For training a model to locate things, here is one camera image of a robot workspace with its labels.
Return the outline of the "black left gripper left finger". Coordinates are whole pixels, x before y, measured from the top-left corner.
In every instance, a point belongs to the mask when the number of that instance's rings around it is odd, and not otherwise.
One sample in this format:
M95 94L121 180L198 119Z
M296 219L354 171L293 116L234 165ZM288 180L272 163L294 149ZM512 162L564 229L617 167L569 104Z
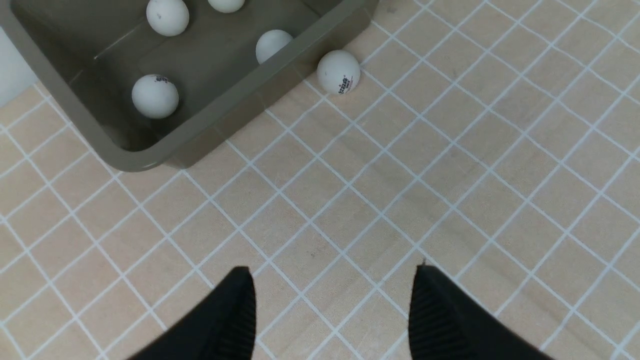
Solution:
M257 296L247 266L236 266L169 330L131 360L251 360Z

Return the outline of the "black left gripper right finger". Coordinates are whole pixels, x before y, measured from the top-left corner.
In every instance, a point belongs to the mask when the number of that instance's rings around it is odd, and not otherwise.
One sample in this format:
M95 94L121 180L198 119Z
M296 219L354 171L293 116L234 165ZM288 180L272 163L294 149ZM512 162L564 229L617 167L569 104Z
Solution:
M408 343L414 360L550 359L427 264L414 274Z

